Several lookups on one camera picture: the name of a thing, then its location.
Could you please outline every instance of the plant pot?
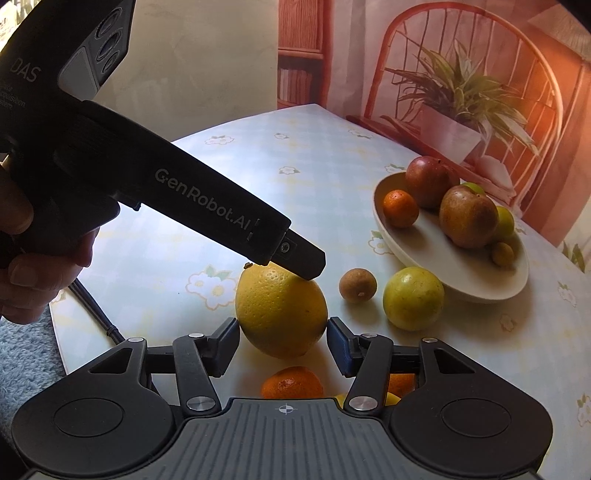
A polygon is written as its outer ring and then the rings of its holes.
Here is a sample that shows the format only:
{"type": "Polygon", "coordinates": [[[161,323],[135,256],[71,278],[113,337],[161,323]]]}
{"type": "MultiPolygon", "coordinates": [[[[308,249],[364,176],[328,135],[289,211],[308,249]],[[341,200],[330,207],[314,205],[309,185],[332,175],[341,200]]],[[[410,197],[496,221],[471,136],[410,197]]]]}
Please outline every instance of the plant pot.
{"type": "Polygon", "coordinates": [[[482,141],[479,132],[427,105],[421,107],[420,125],[422,142],[457,164],[463,162],[482,141]]]}

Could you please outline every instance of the tablecloth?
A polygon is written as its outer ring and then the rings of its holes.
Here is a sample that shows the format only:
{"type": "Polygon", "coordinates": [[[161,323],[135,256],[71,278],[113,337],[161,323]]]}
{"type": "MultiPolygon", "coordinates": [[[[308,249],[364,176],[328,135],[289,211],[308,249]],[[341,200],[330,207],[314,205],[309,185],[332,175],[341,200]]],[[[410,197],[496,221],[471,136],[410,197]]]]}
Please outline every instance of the tablecloth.
{"type": "MultiPolygon", "coordinates": [[[[585,276],[528,225],[517,232],[530,278],[511,300],[472,304],[448,299],[441,319],[420,333],[394,328],[381,307],[384,285],[402,265],[388,250],[372,216],[372,192],[383,177],[405,170],[412,151],[316,105],[240,119],[176,142],[285,213],[292,228],[326,252],[317,279],[329,306],[355,332],[376,332],[416,345],[438,337],[540,401],[554,437],[540,473],[546,480],[591,475],[591,288],[585,276]],[[378,292],[361,306],[338,292],[350,268],[373,272],[378,292]]],[[[150,208],[123,208],[105,225],[95,257],[80,278],[126,337],[166,345],[181,335],[211,333],[235,314],[233,300],[245,258],[150,208]]],[[[112,346],[67,293],[51,311],[67,372],[112,346]]],[[[288,365],[311,368],[327,395],[346,391],[322,339],[306,356],[279,361],[242,337],[227,374],[214,385],[230,396],[257,396],[262,381],[288,365]]],[[[169,401],[174,380],[156,378],[169,401]]]]}

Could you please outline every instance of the apple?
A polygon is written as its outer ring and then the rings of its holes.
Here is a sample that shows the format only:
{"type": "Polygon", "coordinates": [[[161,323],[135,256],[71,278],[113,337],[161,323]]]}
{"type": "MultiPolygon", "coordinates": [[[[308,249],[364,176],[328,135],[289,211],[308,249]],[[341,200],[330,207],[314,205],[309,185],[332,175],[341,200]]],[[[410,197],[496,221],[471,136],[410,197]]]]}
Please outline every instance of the apple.
{"type": "Polygon", "coordinates": [[[452,187],[439,207],[439,225],[457,246],[481,248],[490,243],[499,223],[493,201],[470,187],[452,187]]]}
{"type": "Polygon", "coordinates": [[[408,192],[422,208],[439,207],[446,192],[460,184],[457,173],[433,157],[415,158],[404,178],[408,192]]]}

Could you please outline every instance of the bookshelf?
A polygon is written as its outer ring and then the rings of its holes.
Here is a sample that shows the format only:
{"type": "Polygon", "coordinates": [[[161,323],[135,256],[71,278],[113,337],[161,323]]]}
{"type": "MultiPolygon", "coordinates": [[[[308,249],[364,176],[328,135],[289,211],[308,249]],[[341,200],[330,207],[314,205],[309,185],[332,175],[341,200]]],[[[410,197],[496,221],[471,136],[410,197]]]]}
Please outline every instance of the bookshelf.
{"type": "Polygon", "coordinates": [[[277,108],[326,106],[332,0],[279,0],[277,108]]]}

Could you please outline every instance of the green lime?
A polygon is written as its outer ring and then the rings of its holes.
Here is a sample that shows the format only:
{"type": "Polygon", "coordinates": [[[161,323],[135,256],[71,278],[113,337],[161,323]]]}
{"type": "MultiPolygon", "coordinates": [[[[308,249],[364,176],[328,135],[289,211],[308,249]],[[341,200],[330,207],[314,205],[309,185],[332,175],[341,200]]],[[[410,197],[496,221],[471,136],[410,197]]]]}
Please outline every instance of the green lime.
{"type": "Polygon", "coordinates": [[[486,193],[484,192],[484,189],[476,183],[472,183],[471,181],[465,181],[464,183],[462,183],[462,185],[464,185],[468,188],[471,188],[476,193],[480,193],[480,195],[486,195],[486,193]]]}
{"type": "Polygon", "coordinates": [[[402,330],[423,330],[443,308],[444,290],[439,279],[420,267],[403,268],[384,288],[384,312],[402,330]]]}
{"type": "Polygon", "coordinates": [[[499,223],[496,226],[493,240],[496,242],[502,242],[513,235],[513,232],[515,231],[515,220],[513,214],[505,207],[497,205],[496,211],[499,214],[499,223]]]}

